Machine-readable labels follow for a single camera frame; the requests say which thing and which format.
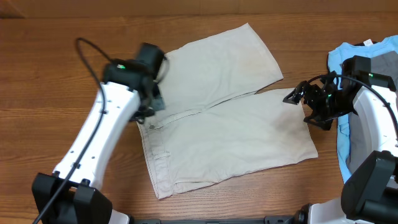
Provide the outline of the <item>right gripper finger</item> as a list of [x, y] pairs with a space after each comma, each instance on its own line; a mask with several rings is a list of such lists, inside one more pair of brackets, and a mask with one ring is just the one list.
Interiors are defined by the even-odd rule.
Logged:
[[298, 105], [306, 92], [307, 82], [300, 82], [287, 96], [282, 100], [284, 103]]
[[307, 116], [303, 119], [303, 121], [305, 123], [314, 125], [324, 131], [329, 131], [331, 129], [331, 125], [333, 123], [332, 119], [324, 120], [324, 119], [320, 119], [318, 116], [315, 116], [315, 115]]

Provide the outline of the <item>beige shorts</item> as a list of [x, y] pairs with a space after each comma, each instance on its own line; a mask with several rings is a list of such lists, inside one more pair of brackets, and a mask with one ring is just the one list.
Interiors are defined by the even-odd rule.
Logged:
[[271, 52], [245, 24], [169, 52], [165, 109], [139, 130], [157, 198], [316, 158], [301, 105]]

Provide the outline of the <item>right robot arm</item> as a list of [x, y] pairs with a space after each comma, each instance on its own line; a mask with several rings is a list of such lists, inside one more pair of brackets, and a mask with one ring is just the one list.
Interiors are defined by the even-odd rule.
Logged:
[[278, 223], [397, 223], [397, 106], [392, 77], [373, 73], [371, 59], [355, 55], [342, 72], [300, 82], [283, 101], [304, 102], [312, 109], [304, 122], [329, 130], [333, 119], [354, 113], [361, 123], [364, 147], [351, 153], [354, 172], [341, 196], [308, 204]]

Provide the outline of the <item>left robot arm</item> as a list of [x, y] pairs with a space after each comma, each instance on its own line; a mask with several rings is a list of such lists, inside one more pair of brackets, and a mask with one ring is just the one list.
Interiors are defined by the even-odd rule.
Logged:
[[135, 59], [111, 58], [97, 45], [89, 45], [107, 61], [99, 79], [75, 41], [81, 61], [98, 86], [93, 107], [78, 136], [52, 174], [37, 174], [32, 193], [38, 209], [34, 223], [134, 223], [131, 215], [113, 208], [100, 189], [104, 173], [125, 126], [163, 110], [160, 94], [161, 65], [165, 53], [156, 45], [143, 43]]

